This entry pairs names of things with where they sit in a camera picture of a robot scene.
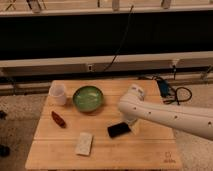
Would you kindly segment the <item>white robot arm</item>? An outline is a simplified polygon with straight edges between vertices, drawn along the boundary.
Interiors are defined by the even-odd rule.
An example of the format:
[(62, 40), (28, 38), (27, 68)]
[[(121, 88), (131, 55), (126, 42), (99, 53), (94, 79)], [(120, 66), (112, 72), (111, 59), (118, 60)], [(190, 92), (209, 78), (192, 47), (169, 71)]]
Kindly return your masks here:
[(144, 119), (213, 141), (213, 109), (147, 102), (144, 96), (132, 84), (120, 98), (118, 109), (127, 123)]

